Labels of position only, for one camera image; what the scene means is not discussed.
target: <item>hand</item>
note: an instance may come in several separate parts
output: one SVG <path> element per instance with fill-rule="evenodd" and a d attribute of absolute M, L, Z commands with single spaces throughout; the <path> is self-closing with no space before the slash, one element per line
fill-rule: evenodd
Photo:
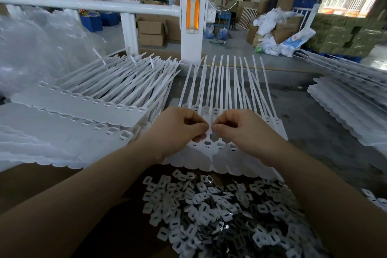
<path fill-rule="evenodd" d="M 159 158 L 172 155 L 191 140 L 199 142 L 206 138 L 207 122 L 195 111 L 171 106 L 163 111 L 139 141 L 152 145 Z"/>
<path fill-rule="evenodd" d="M 278 152 L 290 145 L 250 109 L 225 111 L 214 121 L 212 130 L 218 137 L 229 138 L 239 149 L 269 166 L 273 166 L 271 162 Z"/>

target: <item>orange reflector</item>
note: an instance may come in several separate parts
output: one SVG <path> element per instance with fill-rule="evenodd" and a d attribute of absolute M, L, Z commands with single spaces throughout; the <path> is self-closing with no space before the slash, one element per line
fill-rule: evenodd
<path fill-rule="evenodd" d="M 193 22 L 193 25 L 195 29 L 199 29 L 199 9 L 200 9 L 200 0 L 196 0 L 195 2 L 195 20 Z"/>
<path fill-rule="evenodd" d="M 190 27 L 191 25 L 191 1 L 190 0 L 187 0 L 187 17 L 186 17 L 186 20 L 187 20 L 187 29 Z"/>

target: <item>fan stand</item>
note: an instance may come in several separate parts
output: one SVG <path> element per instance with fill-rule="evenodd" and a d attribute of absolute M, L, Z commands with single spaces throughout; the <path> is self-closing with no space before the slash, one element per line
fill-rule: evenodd
<path fill-rule="evenodd" d="M 222 16 L 222 8 L 223 8 L 223 0 L 221 1 L 221 4 L 220 4 L 220 15 L 219 15 L 219 18 L 218 18 L 218 32 L 216 34 L 216 38 L 215 40 L 211 39 L 209 42 L 212 43 L 212 44 L 217 44 L 217 45 L 225 45 L 227 44 L 227 41 L 224 41 L 224 40 L 219 40 L 218 39 L 218 36 L 219 36 L 219 30 L 220 30 L 220 17 Z"/>

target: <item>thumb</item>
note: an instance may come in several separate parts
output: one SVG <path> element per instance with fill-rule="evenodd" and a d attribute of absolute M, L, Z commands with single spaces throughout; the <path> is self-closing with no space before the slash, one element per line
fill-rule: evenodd
<path fill-rule="evenodd" d="M 235 133 L 235 128 L 226 126 L 225 124 L 214 124 L 212 130 L 216 133 L 219 138 L 232 139 Z"/>
<path fill-rule="evenodd" d="M 205 132 L 207 132 L 209 128 L 210 128 L 209 125 L 205 123 L 188 125 L 188 130 L 190 132 L 191 138 L 204 134 Z"/>

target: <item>blue bin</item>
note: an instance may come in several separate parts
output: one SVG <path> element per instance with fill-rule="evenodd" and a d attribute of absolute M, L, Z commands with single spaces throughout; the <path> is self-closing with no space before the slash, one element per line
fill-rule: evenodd
<path fill-rule="evenodd" d="M 89 13 L 87 17 L 80 16 L 82 25 L 90 32 L 102 31 L 102 21 L 98 13 Z"/>
<path fill-rule="evenodd" d="M 101 16 L 102 26 L 111 27 L 120 24 L 120 16 L 118 13 L 99 13 Z"/>

